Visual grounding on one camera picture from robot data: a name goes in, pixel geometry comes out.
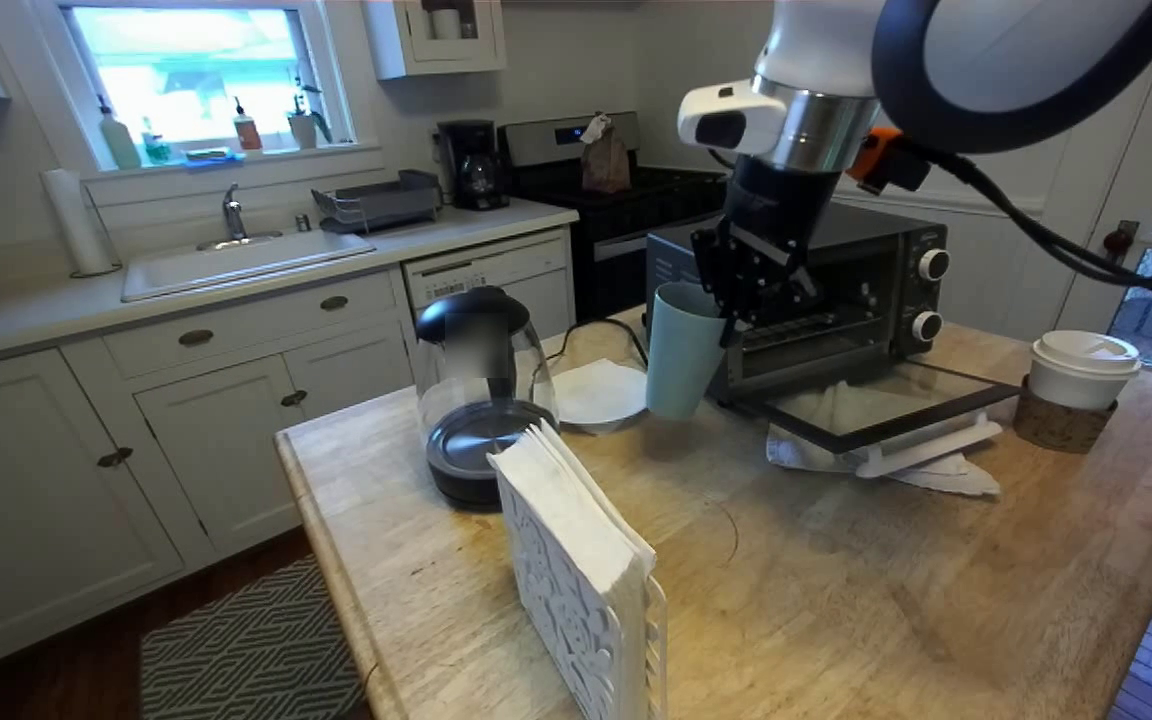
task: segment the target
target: wooden tabletop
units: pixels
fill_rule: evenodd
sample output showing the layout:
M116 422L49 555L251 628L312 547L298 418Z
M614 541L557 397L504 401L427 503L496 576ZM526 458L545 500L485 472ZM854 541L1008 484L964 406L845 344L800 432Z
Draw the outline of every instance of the wooden tabletop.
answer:
M631 365L608 323L565 365L593 356ZM949 328L926 358L1019 384L1026 353ZM668 714L1104 714L1152 612L1152 373L1090 450L975 447L999 500L779 472L763 429L710 405L565 440L655 543ZM377 714L577 714L504 520L427 477L412 388L278 450Z

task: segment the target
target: rug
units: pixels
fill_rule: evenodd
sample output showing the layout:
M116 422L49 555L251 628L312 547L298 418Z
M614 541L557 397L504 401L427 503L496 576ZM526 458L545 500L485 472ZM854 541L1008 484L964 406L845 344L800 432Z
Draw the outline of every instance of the rug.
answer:
M295 561L140 641L148 720L336 720L369 700L312 561Z

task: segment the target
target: glass kettle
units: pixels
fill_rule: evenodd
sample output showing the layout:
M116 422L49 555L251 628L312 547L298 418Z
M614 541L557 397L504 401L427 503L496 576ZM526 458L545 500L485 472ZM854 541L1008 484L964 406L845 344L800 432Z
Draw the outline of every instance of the glass kettle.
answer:
M557 417L533 317L485 283L430 301L416 317L416 341L427 468L451 507L492 512L498 490L489 456Z

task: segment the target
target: cup lid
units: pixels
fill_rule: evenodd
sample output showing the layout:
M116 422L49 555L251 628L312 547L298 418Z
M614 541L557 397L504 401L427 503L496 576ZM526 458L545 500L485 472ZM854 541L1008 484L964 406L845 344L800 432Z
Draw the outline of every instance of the cup lid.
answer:
M1138 353L1127 341L1104 331L1042 331L1031 353L1053 365L1072 365L1082 373L1136 373Z

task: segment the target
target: soap dispenser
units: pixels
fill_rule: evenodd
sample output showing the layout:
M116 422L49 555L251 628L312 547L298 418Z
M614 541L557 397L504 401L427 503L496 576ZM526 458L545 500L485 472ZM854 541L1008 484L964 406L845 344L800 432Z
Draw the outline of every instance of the soap dispenser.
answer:
M243 100L231 100L231 132L241 136L243 153L259 153L259 129L249 117Z
M140 153L136 153L136 144L130 144L129 125L120 125L120 119L110 117L110 106L106 106L105 94L94 94L94 105L101 105L101 136L105 136L105 149L106 149L110 163L116 163L120 172L136 172L136 166L140 166Z

